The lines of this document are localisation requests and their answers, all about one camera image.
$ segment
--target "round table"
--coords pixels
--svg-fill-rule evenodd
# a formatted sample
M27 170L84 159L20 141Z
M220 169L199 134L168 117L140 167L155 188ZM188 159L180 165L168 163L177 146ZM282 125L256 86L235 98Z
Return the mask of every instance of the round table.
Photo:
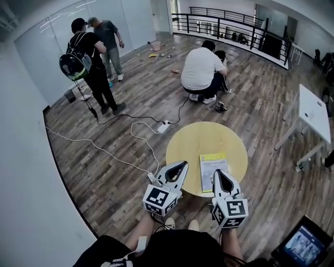
M234 131L218 123L199 122L180 129L167 146L166 163L187 161L189 169L182 189L196 196L214 197L213 193L202 193L199 155L220 152L225 152L229 173L240 183L247 170L246 148Z

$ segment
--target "small bucket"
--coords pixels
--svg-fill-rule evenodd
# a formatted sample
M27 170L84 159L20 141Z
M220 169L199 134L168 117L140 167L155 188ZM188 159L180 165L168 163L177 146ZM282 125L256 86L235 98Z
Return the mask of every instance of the small bucket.
M153 46L153 50L154 51L159 51L160 49L161 49L161 47L160 47L160 42L159 41L156 41L156 42L153 42L153 43L151 43L152 44L152 46Z

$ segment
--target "white cable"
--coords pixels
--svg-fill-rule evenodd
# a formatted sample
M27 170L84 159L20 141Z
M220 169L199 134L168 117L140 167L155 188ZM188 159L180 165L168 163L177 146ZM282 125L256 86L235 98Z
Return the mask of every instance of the white cable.
M146 123L144 123L144 124L145 124L148 128L150 128L150 130L151 130L154 134L158 134L158 132L154 132L154 131L151 129L151 127L149 127ZM97 145L95 145L95 144L93 143L93 141L90 140L90 139L73 140L73 139L69 139L69 138L67 138L67 137L65 137L65 136L62 136L62 135L60 135L60 134L54 132L53 130L51 130L51 129L50 129L49 127L47 127L47 126L46 126L46 129L48 129L48 130L49 130L50 132L52 132L53 134L55 134L55 135L57 135L57 136L60 136L60 137L66 139L66 140L68 140L68 141L72 141L72 142L89 141L89 142L91 142L91 143L93 144L94 147L96 147L96 148L99 149L99 150L104 151L105 153L107 153L108 155L112 156L112 157L113 157L114 159L116 159L117 161L122 162L122 163L127 164L127 165L131 165L132 167L134 167L134 168L136 168L136 169L139 169L139 170L141 170L141 171L146 172L146 173L149 174L148 171L146 171L146 170L144 170L144 169L142 169L142 168L139 168L139 167L135 166L134 164L131 164L131 163L128 163L128 162L119 160L119 159L116 158L113 154L110 154L108 151L106 151L106 150L104 150L104 149L98 147ZM156 156L155 156L155 154L154 154L154 150L153 150L153 148L149 145L149 143L148 143L144 138L141 138L141 137L138 137L138 136L134 136L134 137L137 137L137 138L139 138L139 139L144 140L144 141L146 142L146 144L147 144L147 145L150 147L150 149L152 150L154 159L155 159L156 162L158 163L158 167L157 167L157 170L156 170L156 172L155 172L155 174L156 174L157 171L158 171L158 168L159 168L159 161L157 160L157 158L156 158Z
M145 124L145 125L152 131L152 133L154 133L154 134L156 134L156 135L158 135L159 132L155 132L155 131L153 131L152 128L151 128L150 126L148 126L148 125L147 125L146 123L144 123L144 122L136 122L136 123L132 123L132 124L131 124L131 135L132 135L133 137L137 137L137 138L139 138L139 139L141 139L141 140L144 140L144 141L146 142L146 144L149 146L149 148L152 150L153 157L154 157L154 159L156 160L156 162L157 162L157 164L158 164L157 169L156 169L156 172L154 173L154 176L155 176L155 175L157 174L157 172L158 172L158 169L159 169L159 161L157 160L156 155L154 154L154 150L153 150L153 148L150 146L150 144L147 142L147 140L144 139L144 138L142 138L142 137L136 136L136 135L134 135L134 134L132 133L132 127L133 127L134 124Z

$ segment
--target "black backpack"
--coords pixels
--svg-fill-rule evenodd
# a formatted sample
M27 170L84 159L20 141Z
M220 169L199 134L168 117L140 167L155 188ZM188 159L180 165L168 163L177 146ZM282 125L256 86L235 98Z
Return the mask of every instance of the black backpack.
M92 66L91 57L83 51L79 43L86 32L79 33L72 41L68 42L67 51L59 59L59 66L66 77L72 81L77 81L86 77Z

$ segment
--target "extension cord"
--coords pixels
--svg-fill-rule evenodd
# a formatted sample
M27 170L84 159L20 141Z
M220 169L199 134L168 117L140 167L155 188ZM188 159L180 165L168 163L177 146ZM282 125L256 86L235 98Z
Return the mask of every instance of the extension cord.
M165 123L158 128L158 133L163 134L164 132L168 130L170 125L171 125L171 122L169 120L165 120Z

